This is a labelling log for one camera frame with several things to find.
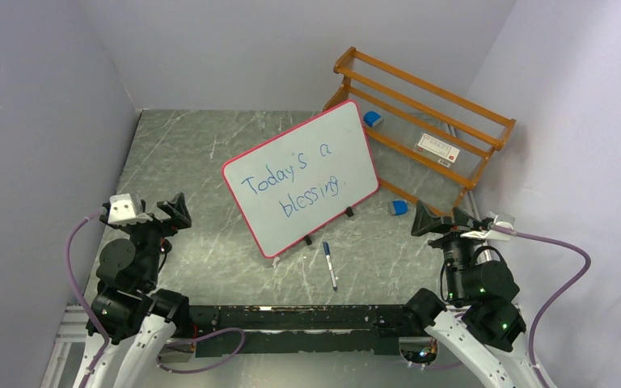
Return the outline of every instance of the whiteboard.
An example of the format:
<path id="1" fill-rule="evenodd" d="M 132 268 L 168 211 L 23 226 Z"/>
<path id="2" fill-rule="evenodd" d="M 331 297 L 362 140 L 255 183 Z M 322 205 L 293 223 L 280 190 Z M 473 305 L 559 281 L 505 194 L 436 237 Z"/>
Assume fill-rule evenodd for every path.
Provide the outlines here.
<path id="1" fill-rule="evenodd" d="M 272 258 L 378 189 L 358 106 L 349 100 L 222 166 L 263 256 Z"/>

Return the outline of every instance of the marble table surface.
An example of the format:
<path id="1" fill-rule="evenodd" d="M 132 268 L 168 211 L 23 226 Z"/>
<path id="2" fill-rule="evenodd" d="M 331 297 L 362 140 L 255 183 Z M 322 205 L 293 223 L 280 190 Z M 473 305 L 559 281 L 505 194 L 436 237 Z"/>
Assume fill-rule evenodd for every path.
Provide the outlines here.
<path id="1" fill-rule="evenodd" d="M 307 305 L 404 303 L 419 288 L 437 289 L 443 260 L 428 247 L 436 235 L 410 235 L 414 209 L 390 217 L 387 203 L 398 197 L 379 189 L 355 207 L 355 216 L 340 217 L 313 234 L 311 246 L 298 244 L 265 259 L 256 247 L 225 182 L 224 162 L 317 112 L 144 111 L 117 185 L 118 193 L 134 192 L 147 210 L 183 192 L 192 228 L 170 238 L 173 246 L 158 286 L 189 297 L 193 305 Z M 439 174 L 372 144 L 379 174 L 396 178 L 402 187 L 442 209 L 450 207 L 458 187 Z M 467 198 L 463 208 L 471 211 Z M 121 232 L 107 228 L 100 249 Z M 321 244 L 332 245 L 338 291 L 332 290 Z M 92 269 L 86 296 L 95 295 Z M 454 357 L 442 349 L 439 365 Z M 145 387 L 154 386 L 481 386 L 466 368 L 420 371 L 399 363 L 397 356 L 369 352 L 250 354 L 208 373 L 174 375 L 152 369 Z M 216 360 L 200 358 L 178 368 Z"/>
<path id="2" fill-rule="evenodd" d="M 155 203 L 183 192 L 192 216 L 192 228 L 170 238 L 173 250 L 159 288 L 182 293 L 192 304 L 210 305 L 404 303 L 421 287 L 436 289 L 442 254 L 427 245 L 435 236 L 410 235 L 412 208 L 403 216 L 389 216 L 387 203 L 398 197 L 383 188 L 356 206 L 354 217 L 340 217 L 315 232 L 311 246 L 297 244 L 279 260 L 260 254 L 223 181 L 222 164 L 314 114 L 142 113 L 117 192 L 137 193 L 147 211 L 159 217 L 163 214 Z M 402 184 L 410 179 L 414 188 L 426 188 L 430 203 L 441 206 L 455 198 L 457 188 L 439 174 L 404 164 L 410 163 L 404 157 L 395 162 L 389 150 L 371 146 L 379 174 L 400 163 L 399 170 L 410 174 Z M 99 252 L 120 237 L 125 235 L 107 228 Z M 338 291 L 332 290 L 321 240 L 332 245 Z M 96 263 L 88 297 L 95 292 Z"/>

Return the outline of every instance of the table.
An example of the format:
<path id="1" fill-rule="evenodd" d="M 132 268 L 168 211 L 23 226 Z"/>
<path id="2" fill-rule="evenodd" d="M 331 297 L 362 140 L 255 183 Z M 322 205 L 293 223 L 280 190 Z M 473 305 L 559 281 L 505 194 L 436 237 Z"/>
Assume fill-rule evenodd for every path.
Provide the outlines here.
<path id="1" fill-rule="evenodd" d="M 183 192 L 192 216 L 192 228 L 170 238 L 173 250 L 160 274 L 159 288 L 182 293 L 193 305 L 264 306 L 405 303 L 419 288 L 437 289 L 442 254 L 427 246 L 436 236 L 410 235 L 414 211 L 390 217 L 387 204 L 398 198 L 385 189 L 356 206 L 354 217 L 340 217 L 313 234 L 311 246 L 300 243 L 282 253 L 279 260 L 262 257 L 221 177 L 221 166 L 317 113 L 179 110 L 142 113 L 117 192 L 137 193 L 146 200 L 147 211 L 157 213 L 158 217 L 161 212 L 155 203 Z M 444 209 L 446 202 L 458 194 L 458 187 L 443 176 L 404 157 L 395 162 L 397 156 L 380 145 L 371 144 L 371 147 L 379 174 L 384 171 L 398 174 L 400 184 L 413 191 L 418 188 L 423 192 L 422 188 L 426 188 L 426 192 L 432 193 L 428 201 L 433 205 Z M 464 204 L 463 208 L 470 212 L 473 204 Z M 125 234 L 107 228 L 99 252 L 106 243 L 124 237 Z M 328 241 L 332 246 L 332 261 L 339 278 L 336 292 L 332 290 L 320 241 Z M 88 300 L 95 294 L 97 267 L 98 260 L 87 286 Z M 251 368 L 256 370 L 256 378 L 261 379 L 260 373 L 265 374 L 265 370 L 272 373 L 282 363 L 286 365 L 284 368 L 297 369 L 299 373 L 302 369 L 315 370 L 314 380 L 306 382 L 307 386 L 322 385 L 321 381 L 328 386 L 383 386 L 377 383 L 380 379 L 365 377 L 368 369 L 384 362 L 380 359 L 373 360 L 369 353 L 359 352 L 246 355 L 220 372 L 209 372 L 208 380 L 216 380 L 212 386 L 247 386 L 242 377 L 251 374 Z M 247 362 L 256 365 L 249 368 L 245 366 Z M 398 373 L 403 372 L 403 365 L 391 364 L 384 367 L 384 373 L 392 374 L 390 371 L 396 369 Z M 319 372 L 325 369 L 324 365 L 333 365 L 332 370 Z M 457 370 L 445 373 L 447 378 L 455 375 L 459 376 L 455 381 L 462 378 L 461 381 L 469 382 L 465 386 L 474 384 L 469 371 Z M 161 378 L 160 372 L 155 374 L 151 373 L 153 382 Z M 413 380 L 401 374 L 394 377 L 396 380 L 387 380 L 422 380 L 422 373 L 409 375 L 415 376 Z M 182 378 L 193 384 L 204 377 Z M 289 384 L 286 378 L 279 382 L 269 379 L 260 386 L 285 386 Z M 306 386 L 301 381 L 294 381 L 294 385 Z"/>

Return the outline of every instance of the whiteboard marker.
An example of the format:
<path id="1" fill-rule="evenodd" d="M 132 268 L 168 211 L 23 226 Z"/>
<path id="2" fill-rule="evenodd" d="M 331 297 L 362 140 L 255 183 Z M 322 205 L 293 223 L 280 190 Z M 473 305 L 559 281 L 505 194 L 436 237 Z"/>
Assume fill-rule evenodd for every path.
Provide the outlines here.
<path id="1" fill-rule="evenodd" d="M 330 244 L 323 241 L 323 248 L 327 258 L 327 266 L 330 268 L 330 276 L 332 277 L 332 289 L 336 291 L 336 276 L 334 276 L 334 268 L 332 268 L 332 259 L 330 258 Z"/>

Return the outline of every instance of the blue eraser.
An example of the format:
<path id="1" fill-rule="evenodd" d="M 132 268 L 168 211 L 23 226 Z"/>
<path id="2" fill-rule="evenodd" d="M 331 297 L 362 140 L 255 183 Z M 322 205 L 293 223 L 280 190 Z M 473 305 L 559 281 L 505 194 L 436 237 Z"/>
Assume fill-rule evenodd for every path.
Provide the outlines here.
<path id="1" fill-rule="evenodd" d="M 375 111 L 368 111 L 363 116 L 363 121 L 365 122 L 367 126 L 371 128 L 375 128 L 376 126 L 382 123 L 382 116 L 380 116 L 379 113 Z"/>
<path id="2" fill-rule="evenodd" d="M 408 204 L 405 200 L 393 200 L 388 206 L 389 214 L 392 216 L 400 216 L 408 211 Z"/>

